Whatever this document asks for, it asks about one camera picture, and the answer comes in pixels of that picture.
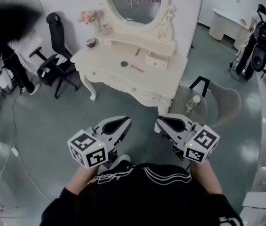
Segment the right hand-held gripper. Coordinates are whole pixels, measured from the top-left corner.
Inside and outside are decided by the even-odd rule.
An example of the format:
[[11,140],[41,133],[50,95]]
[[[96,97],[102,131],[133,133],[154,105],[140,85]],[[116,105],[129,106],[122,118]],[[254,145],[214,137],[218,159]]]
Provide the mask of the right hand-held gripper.
[[220,136],[209,126],[193,123],[182,114],[163,114],[157,125],[173,142],[173,153],[180,159],[204,163],[214,152]]

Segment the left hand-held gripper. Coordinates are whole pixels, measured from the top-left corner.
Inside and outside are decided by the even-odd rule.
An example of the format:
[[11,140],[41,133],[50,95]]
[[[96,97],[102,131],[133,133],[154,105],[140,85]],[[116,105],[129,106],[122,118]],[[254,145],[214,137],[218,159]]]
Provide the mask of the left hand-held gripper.
[[109,169],[118,157],[115,143],[125,137],[130,127],[128,116],[103,119],[95,127],[79,130],[67,141],[70,153],[86,169],[100,165]]

